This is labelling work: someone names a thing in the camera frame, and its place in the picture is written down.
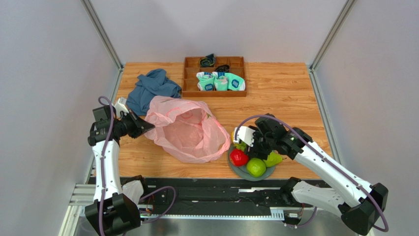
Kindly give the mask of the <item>green fake grape bunch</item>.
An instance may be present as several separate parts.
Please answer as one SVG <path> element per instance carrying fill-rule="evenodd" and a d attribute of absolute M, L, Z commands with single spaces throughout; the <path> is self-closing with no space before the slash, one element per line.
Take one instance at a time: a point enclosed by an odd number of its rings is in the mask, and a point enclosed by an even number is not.
<path fill-rule="evenodd" d="M 233 146 L 235 147 L 235 149 L 241 150 L 243 152 L 245 152 L 245 150 L 248 147 L 248 145 L 246 143 L 244 143 L 244 142 L 233 143 Z"/>

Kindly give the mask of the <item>green fake apple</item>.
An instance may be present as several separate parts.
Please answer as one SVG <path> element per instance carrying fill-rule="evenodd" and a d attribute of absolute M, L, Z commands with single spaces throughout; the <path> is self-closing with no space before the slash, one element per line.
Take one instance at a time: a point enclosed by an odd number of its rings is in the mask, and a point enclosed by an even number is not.
<path fill-rule="evenodd" d="M 267 170 L 263 160 L 259 158 L 252 158 L 246 164 L 248 173 L 253 177 L 261 177 Z"/>

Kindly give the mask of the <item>red fake fruit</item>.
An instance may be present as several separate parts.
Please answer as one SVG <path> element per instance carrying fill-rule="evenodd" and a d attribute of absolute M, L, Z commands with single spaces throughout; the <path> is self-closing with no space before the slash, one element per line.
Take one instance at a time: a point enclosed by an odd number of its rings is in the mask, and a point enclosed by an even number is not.
<path fill-rule="evenodd" d="M 236 166 L 241 167 L 248 163 L 249 157 L 240 149 L 234 149 L 229 154 L 230 162 Z"/>

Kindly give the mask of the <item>green fake pear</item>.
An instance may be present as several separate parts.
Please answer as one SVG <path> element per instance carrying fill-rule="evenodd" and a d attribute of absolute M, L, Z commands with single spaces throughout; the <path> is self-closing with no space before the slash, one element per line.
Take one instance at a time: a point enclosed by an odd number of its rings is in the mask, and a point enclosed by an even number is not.
<path fill-rule="evenodd" d="M 282 156 L 276 151 L 272 151 L 266 159 L 263 160 L 267 168 L 273 167 L 283 161 Z"/>

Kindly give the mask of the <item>pink translucent plastic bag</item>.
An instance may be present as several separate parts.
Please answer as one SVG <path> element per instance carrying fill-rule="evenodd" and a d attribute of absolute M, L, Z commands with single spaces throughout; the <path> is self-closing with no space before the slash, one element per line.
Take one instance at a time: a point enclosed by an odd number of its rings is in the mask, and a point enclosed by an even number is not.
<path fill-rule="evenodd" d="M 145 137 L 184 163 L 206 163 L 229 150 L 231 136 L 203 101 L 156 96 L 145 120 Z"/>

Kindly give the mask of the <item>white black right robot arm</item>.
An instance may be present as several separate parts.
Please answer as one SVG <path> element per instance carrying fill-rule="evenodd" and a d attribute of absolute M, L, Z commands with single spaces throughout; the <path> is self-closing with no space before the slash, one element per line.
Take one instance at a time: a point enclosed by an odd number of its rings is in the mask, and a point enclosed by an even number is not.
<path fill-rule="evenodd" d="M 279 120 L 271 114 L 251 116 L 250 150 L 258 157 L 266 157 L 273 150 L 308 167 L 330 189 L 323 189 L 291 177 L 280 190 L 295 202 L 319 207 L 341 218 L 353 232 L 365 236 L 375 228 L 389 231 L 384 216 L 389 190 L 381 183 L 370 182 L 345 169 L 325 153 L 303 130 Z"/>

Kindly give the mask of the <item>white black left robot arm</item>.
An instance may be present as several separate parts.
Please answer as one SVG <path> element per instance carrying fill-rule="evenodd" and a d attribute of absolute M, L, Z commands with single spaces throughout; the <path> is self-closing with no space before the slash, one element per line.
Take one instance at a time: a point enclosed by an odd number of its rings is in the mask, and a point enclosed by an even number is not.
<path fill-rule="evenodd" d="M 133 177 L 121 182 L 118 167 L 120 139 L 138 138 L 154 125 L 138 117 L 131 109 L 109 106 L 93 110 L 95 122 L 90 128 L 88 144 L 96 166 L 96 188 L 93 203 L 85 208 L 86 218 L 101 236 L 118 236 L 140 227 L 137 207 L 144 194 L 144 179 Z"/>

